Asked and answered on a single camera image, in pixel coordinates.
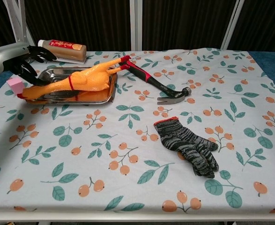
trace floral tablecloth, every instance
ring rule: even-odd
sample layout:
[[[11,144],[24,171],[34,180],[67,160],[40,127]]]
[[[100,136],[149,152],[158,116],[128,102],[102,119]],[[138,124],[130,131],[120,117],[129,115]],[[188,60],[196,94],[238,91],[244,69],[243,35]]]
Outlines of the floral tablecloth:
[[[247,52],[89,52],[85,65],[32,66],[40,74],[126,54],[161,83],[192,94],[158,106],[165,95],[125,70],[114,101],[102,105],[30,105],[5,84],[0,210],[275,213],[275,86]],[[195,176],[163,147],[153,123],[172,116],[218,143],[214,179]]]

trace red bottle label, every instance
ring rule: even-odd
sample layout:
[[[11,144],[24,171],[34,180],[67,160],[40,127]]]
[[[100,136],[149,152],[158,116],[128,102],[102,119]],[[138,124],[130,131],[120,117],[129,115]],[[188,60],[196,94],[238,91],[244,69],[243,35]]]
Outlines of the red bottle label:
[[[55,47],[69,48],[69,49],[75,49],[75,50],[80,50],[82,48],[82,45],[79,45],[79,44],[74,44],[66,41],[57,41],[57,40],[52,40],[50,42],[50,45]]]

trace pink block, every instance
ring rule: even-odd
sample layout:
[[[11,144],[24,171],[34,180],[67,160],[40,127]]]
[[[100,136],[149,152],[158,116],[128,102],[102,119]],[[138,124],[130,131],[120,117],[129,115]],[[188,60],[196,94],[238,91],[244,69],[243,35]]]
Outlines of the pink block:
[[[22,80],[19,77],[14,77],[6,82],[15,95],[21,94],[25,88]]]

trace glove cuff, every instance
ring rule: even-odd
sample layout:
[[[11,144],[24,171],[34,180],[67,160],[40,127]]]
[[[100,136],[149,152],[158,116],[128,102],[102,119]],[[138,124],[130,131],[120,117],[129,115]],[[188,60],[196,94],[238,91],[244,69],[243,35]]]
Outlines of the glove cuff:
[[[183,126],[179,118],[174,116],[166,120],[160,120],[154,123],[154,127],[160,136],[169,135],[174,132],[180,131]]]

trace hammer head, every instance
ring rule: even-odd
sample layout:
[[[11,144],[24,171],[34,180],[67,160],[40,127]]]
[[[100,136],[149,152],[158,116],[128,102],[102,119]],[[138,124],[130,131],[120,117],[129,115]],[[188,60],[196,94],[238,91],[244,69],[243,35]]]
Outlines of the hammer head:
[[[157,105],[172,105],[179,102],[182,102],[185,99],[185,96],[188,96],[192,93],[192,90],[189,87],[183,88],[182,91],[176,91],[173,97],[159,97],[157,98]]]

